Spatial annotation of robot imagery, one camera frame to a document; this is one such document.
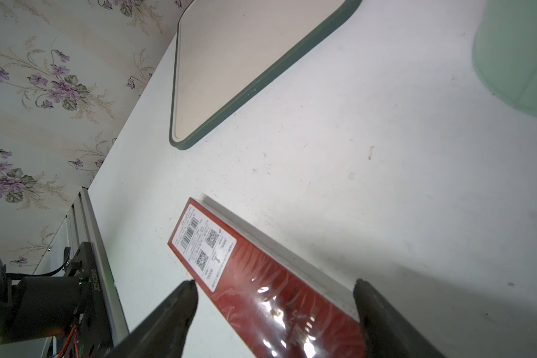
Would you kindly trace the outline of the aluminium mounting rail frame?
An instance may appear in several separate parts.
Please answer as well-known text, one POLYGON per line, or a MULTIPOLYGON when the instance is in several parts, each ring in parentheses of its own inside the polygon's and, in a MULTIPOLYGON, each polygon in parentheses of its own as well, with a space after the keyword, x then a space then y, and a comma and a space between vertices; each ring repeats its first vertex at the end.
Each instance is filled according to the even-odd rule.
MULTIPOLYGON (((93 247, 95 262, 98 266, 98 272, 101 275, 101 287, 104 294, 104 302, 113 338, 113 347, 109 350, 110 352, 114 347, 118 346, 119 342, 125 336, 128 335, 128 327, 125 323, 116 288, 113 285, 113 277, 110 272, 109 263, 107 261, 107 256, 87 189, 82 189, 79 196, 76 198, 68 217, 72 220, 76 220, 78 224, 76 229, 70 230, 70 245, 67 246, 71 248, 70 258, 75 255, 76 250, 82 243, 91 243, 93 247)), ((55 336, 42 339, 51 340, 53 338, 55 338, 55 336)), ((42 354, 43 357, 55 357, 55 349, 56 348, 46 348, 42 354)))

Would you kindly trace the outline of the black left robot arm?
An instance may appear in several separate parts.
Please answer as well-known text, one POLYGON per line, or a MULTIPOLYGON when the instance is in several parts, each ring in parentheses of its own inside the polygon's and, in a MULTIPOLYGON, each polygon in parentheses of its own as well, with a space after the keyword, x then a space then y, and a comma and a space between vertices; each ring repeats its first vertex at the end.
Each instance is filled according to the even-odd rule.
POLYGON ((78 276, 59 276, 70 267, 65 247, 62 266, 46 274, 8 273, 0 258, 0 344, 61 335, 77 320, 89 288, 78 276))

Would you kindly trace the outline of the beige green-rimmed cutting board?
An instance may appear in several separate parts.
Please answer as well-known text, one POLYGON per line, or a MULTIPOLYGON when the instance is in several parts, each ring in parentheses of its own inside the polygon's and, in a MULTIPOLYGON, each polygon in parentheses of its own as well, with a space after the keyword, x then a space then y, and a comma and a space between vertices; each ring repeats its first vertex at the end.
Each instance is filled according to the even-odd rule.
POLYGON ((193 1, 178 21, 169 143, 186 150, 319 45, 359 1, 193 1))

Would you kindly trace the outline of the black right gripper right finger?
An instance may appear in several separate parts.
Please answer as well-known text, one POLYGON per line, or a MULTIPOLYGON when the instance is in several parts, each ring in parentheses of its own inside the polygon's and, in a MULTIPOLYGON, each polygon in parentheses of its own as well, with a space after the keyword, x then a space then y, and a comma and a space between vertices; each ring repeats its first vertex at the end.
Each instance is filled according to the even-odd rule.
POLYGON ((368 281, 356 281, 353 297, 367 357, 444 357, 368 281))

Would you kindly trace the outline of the mint green pencil cup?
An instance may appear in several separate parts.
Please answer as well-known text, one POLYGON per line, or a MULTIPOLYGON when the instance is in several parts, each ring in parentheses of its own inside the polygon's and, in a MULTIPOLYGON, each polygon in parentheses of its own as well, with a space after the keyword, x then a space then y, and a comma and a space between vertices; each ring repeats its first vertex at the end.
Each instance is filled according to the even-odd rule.
POLYGON ((472 59, 492 94, 537 117, 537 1, 487 1, 472 59))

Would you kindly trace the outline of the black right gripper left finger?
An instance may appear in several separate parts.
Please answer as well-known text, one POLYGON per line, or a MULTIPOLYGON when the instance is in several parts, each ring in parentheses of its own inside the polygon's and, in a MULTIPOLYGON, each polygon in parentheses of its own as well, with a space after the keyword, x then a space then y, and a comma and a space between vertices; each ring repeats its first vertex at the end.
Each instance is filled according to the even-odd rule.
POLYGON ((197 284, 185 280, 107 356, 181 357, 197 308, 197 284))

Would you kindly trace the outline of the red flat box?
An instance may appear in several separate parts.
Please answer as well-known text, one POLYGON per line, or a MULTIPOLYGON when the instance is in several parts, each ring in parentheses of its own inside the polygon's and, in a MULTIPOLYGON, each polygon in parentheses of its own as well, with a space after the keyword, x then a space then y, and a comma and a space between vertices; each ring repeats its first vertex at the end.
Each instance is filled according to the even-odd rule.
POLYGON ((365 357, 355 313, 200 201, 169 247, 256 357, 365 357))

